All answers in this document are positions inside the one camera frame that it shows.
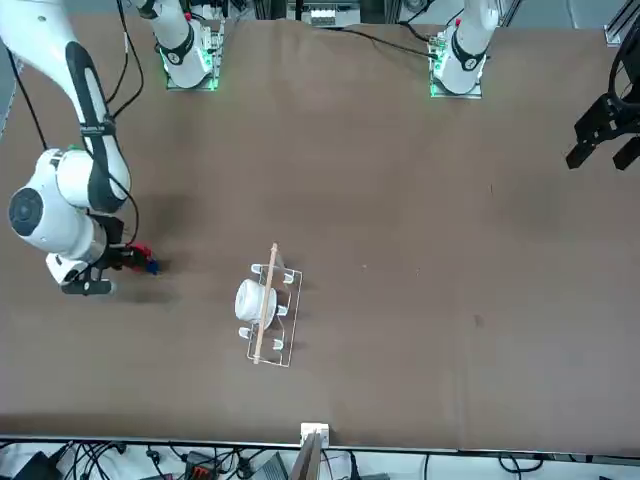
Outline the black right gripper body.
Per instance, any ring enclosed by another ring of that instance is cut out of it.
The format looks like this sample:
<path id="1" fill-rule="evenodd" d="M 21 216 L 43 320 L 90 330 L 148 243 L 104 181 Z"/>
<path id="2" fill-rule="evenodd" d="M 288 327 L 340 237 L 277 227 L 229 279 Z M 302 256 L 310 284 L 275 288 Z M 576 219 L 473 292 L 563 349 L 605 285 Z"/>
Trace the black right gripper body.
<path id="1" fill-rule="evenodd" d="M 128 266 L 131 251 L 122 243 L 124 223 L 117 217 L 98 217 L 98 224 L 106 233 L 106 247 L 101 258 L 97 261 L 99 270 L 113 268 L 121 270 Z"/>

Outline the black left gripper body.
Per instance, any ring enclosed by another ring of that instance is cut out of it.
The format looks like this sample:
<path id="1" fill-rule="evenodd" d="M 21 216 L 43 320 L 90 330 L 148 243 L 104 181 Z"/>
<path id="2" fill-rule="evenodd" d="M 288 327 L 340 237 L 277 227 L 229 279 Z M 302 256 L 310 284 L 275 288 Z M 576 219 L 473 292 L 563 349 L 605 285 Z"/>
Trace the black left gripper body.
<path id="1" fill-rule="evenodd" d="M 638 134 L 639 109 L 636 104 L 625 105 L 618 97 L 604 95 L 605 126 L 612 134 Z"/>

